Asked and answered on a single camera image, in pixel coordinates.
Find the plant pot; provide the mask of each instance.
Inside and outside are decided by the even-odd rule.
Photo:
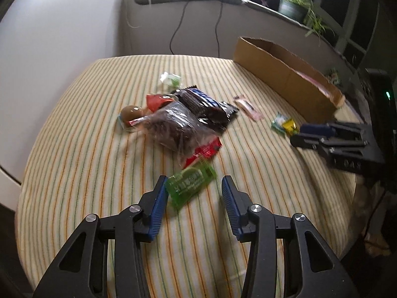
[[[303,23],[303,20],[307,14],[307,8],[292,3],[288,0],[280,0],[278,12],[285,15],[286,17],[296,20],[299,23]]]

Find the brown cardboard box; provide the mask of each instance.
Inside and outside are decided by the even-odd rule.
[[[283,47],[240,37],[233,60],[280,94],[310,123],[325,123],[345,96],[320,72]]]

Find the tablecloth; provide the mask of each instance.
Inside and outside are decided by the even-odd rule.
[[[223,147],[213,161],[217,179],[179,214],[168,205],[159,235],[142,251],[152,297],[240,296],[249,244],[240,244],[230,229],[220,184],[228,174],[271,212],[304,213],[340,256],[349,241],[355,177],[327,168],[316,152],[296,150],[271,130],[277,112],[303,123],[295,109],[232,60],[126,56],[87,68],[64,93],[31,151],[17,211],[17,246],[33,287],[87,214],[118,214],[152,190],[159,175],[180,170],[175,154],[142,133],[123,131],[116,119],[124,106],[144,106],[147,93],[161,91],[164,71],[219,101],[245,94],[265,118],[253,122],[240,112],[221,137]],[[358,121],[347,106],[336,117]],[[116,296],[113,254],[110,242],[109,297]],[[280,245],[277,258],[280,297]]]

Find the silver screw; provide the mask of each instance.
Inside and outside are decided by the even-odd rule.
[[[254,204],[254,205],[251,205],[250,210],[255,213],[260,212],[262,210],[262,206],[260,206],[258,204]]]
[[[306,219],[306,216],[304,216],[302,213],[297,213],[295,214],[295,220],[298,222],[303,222]]]
[[[130,206],[130,212],[131,213],[137,213],[140,211],[140,206],[139,205],[132,205]]]
[[[87,222],[94,222],[96,219],[97,219],[97,216],[95,214],[87,215],[86,218],[85,218],[85,220]]]

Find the blue gripper pad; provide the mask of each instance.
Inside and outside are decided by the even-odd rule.
[[[336,135],[335,129],[326,124],[302,124],[299,128],[300,133],[321,135],[326,138]]]
[[[143,208],[143,224],[148,227],[147,236],[153,241],[157,236],[167,206],[168,192],[165,190],[167,176],[160,176],[153,191],[143,194],[139,205]]]
[[[252,205],[248,194],[238,191],[231,176],[222,179],[222,197],[228,213],[233,234],[240,242],[248,241],[246,235],[251,233],[248,225],[248,207]]]

